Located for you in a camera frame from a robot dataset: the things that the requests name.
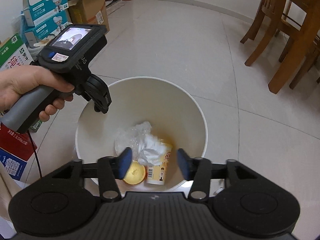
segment metal screw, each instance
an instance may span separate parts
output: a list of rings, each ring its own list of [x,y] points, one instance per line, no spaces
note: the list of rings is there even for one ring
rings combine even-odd
[[[108,190],[108,191],[105,191],[102,196],[104,198],[108,198],[108,199],[114,199],[118,196],[118,193],[114,190]]]
[[[191,193],[193,199],[204,199],[207,196],[203,191],[194,191]]]

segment red box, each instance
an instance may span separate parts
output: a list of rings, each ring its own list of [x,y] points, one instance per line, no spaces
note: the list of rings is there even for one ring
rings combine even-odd
[[[34,153],[27,133],[16,133],[3,124],[0,124],[0,147],[24,161],[29,160]]]

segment tiled floor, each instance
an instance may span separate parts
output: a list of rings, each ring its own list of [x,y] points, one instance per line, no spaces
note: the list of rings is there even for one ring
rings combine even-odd
[[[301,205],[294,234],[315,239],[320,234],[320,87],[311,70],[295,90],[286,85],[277,95],[269,92],[285,38],[274,38],[246,67],[257,41],[239,41],[250,25],[215,11],[133,0],[109,15],[109,24],[108,45],[91,71],[107,83],[155,76],[183,87],[207,120],[206,157],[217,163],[239,159],[293,193]],[[76,97],[35,135],[44,174],[75,157],[76,123],[85,104]],[[38,179],[32,161],[24,174],[28,183]]]

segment label sticker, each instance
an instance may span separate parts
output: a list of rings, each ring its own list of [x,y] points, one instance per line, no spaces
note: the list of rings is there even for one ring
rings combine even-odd
[[[102,17],[101,11],[99,11],[99,12],[96,14],[96,18],[97,18],[98,24],[102,24],[102,23],[103,23],[103,17]]]
[[[13,179],[20,180],[27,162],[0,148],[0,165],[5,167]]]
[[[53,56],[52,60],[58,61],[58,62],[62,62],[62,61],[67,60],[68,57],[69,57],[69,56],[62,55],[62,54],[60,54],[60,53],[56,53],[56,55]]]

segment barcode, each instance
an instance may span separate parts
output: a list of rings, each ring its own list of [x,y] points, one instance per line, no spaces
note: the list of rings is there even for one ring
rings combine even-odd
[[[148,169],[148,178],[153,178],[153,169]]]
[[[96,18],[97,18],[98,24],[102,24],[102,23],[103,23],[103,17],[102,17],[101,11],[99,11],[99,12],[96,14]]]
[[[14,37],[11,39],[11,42],[12,42],[12,43],[16,43],[17,40],[18,40],[18,39],[17,39],[17,36],[14,36]]]

